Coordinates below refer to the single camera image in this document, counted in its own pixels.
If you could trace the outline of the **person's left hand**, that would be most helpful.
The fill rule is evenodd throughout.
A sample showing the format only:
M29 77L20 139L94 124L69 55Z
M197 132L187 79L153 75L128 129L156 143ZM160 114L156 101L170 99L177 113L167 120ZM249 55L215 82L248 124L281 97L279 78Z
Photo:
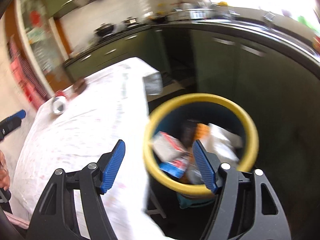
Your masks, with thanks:
M10 176L3 152L1 152L0 187L5 191L7 191L10 187Z

